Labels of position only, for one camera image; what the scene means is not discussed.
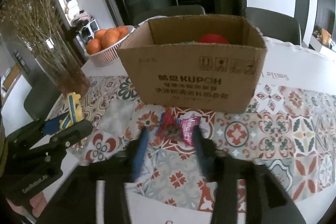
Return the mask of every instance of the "plastic bag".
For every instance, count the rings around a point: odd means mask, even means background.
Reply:
[[[156,135],[174,141],[183,141],[185,144],[194,146],[192,142],[193,127],[200,124],[201,117],[195,116],[189,119],[174,118],[171,113],[164,111]]]

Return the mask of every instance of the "human hand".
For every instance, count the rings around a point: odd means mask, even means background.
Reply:
[[[23,215],[22,206],[15,206],[11,201],[7,200],[10,207],[19,215]],[[29,200],[30,205],[33,207],[33,215],[39,217],[47,206],[47,200],[44,197],[43,192],[38,193],[36,196]]]

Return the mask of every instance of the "red object in box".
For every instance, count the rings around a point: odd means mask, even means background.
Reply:
[[[198,40],[198,42],[199,43],[230,44],[227,39],[225,39],[219,34],[214,34],[214,33],[210,33],[210,34],[206,34],[202,36],[201,39]]]

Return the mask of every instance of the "chair backrest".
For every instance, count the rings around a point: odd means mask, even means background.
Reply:
[[[258,27],[265,37],[301,45],[300,24],[295,18],[253,7],[247,7],[244,16],[253,27]]]
[[[200,5],[169,6],[163,9],[153,9],[143,12],[134,18],[133,24],[138,25],[144,20],[155,16],[182,16],[182,15],[205,15],[205,10]]]
[[[60,95],[59,89],[43,74],[28,93],[23,106],[33,120],[45,120]]]

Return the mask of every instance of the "patterned tablecloth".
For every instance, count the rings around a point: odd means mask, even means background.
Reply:
[[[335,183],[335,95],[258,84],[246,113],[230,114],[145,105],[127,76],[92,76],[90,82],[82,107],[94,130],[69,151],[90,162],[105,160],[148,127],[151,137],[141,177],[127,185],[135,193],[172,206],[213,209],[216,184],[202,177],[194,148],[155,136],[163,110],[177,118],[199,115],[204,136],[218,149],[239,159],[263,159],[295,202]],[[51,118],[65,111],[61,100]],[[238,196],[238,211],[244,213],[243,180]]]

